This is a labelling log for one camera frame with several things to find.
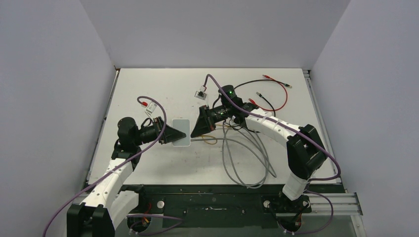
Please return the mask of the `grey network switch box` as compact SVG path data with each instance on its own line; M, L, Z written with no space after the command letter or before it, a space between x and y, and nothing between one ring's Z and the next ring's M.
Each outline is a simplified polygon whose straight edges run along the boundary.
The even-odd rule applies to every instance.
M171 125L174 129L182 132L182 137L174 141L172 145L174 147L189 147L191 145L190 120L185 118L174 118L171 121Z

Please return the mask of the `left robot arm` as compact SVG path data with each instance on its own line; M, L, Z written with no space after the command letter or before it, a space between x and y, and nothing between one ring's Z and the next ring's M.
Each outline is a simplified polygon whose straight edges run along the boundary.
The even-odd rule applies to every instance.
M68 237L113 237L115 229L130 211L142 212L147 198L139 191L125 191L124 181L135 170L140 160L141 145L158 142L171 143L186 134L165 124L161 117L151 120L149 126L137 126L131 117L118 122L118 139L104 174L90 193L79 204L67 211Z

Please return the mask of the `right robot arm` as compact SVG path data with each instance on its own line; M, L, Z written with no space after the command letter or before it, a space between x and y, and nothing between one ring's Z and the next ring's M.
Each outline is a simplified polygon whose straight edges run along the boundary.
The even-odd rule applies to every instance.
M285 211L293 211L299 205L299 198L307 188L309 179L319 169L326 156L324 147L315 127L289 124L258 106L243 102L234 86L226 85L218 91L222 104L213 109L199 108L199 116L191 137L195 138L215 130L215 124L231 119L235 124L251 131L259 132L280 143L287 149L288 166L291 171L279 198Z

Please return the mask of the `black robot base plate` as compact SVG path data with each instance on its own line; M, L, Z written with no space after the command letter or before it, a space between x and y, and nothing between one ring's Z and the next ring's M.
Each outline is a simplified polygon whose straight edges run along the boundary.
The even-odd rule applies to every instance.
M337 215L332 194L341 185L315 185L294 201L282 193L282 185L248 189L238 185L123 185L117 197L135 194L128 206L127 225L148 235L150 226L162 222L163 231L174 228L242 228L259 226L297 231L304 214L318 213L319 199L330 217Z

